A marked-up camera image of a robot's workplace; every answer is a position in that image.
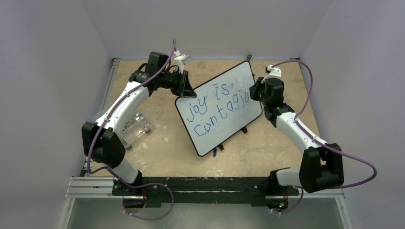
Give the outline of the white whiteboard with black frame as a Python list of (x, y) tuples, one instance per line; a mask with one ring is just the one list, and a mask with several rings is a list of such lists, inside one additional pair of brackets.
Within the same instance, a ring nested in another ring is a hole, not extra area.
[(250, 97), (251, 64), (241, 62), (197, 86), (195, 98), (178, 97), (175, 107), (198, 156), (205, 156), (263, 112)]

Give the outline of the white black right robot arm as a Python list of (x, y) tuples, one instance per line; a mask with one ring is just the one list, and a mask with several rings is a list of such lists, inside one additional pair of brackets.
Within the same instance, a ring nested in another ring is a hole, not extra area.
[(280, 194), (289, 186), (301, 187), (308, 193), (335, 188), (344, 183), (342, 156), (338, 144), (319, 139), (304, 124), (294, 110), (284, 102), (284, 82), (279, 78), (259, 77), (249, 88), (250, 97), (259, 101), (266, 119), (282, 131), (302, 153), (299, 168), (273, 170), (268, 188)]

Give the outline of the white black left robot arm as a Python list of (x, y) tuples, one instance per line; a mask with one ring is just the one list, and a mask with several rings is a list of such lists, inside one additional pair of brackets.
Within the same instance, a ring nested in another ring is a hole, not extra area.
[(118, 179), (118, 188), (123, 187), (130, 195), (137, 195), (145, 189), (142, 173), (125, 158), (126, 147), (121, 132), (140, 105), (160, 88), (169, 89), (179, 97), (197, 96), (190, 84), (189, 73), (184, 69), (191, 59), (190, 55), (178, 50), (170, 55), (151, 52), (148, 61), (130, 75), (126, 87), (111, 107), (94, 122), (83, 124), (81, 133), (89, 174), (96, 173), (91, 169), (91, 161), (95, 161)]

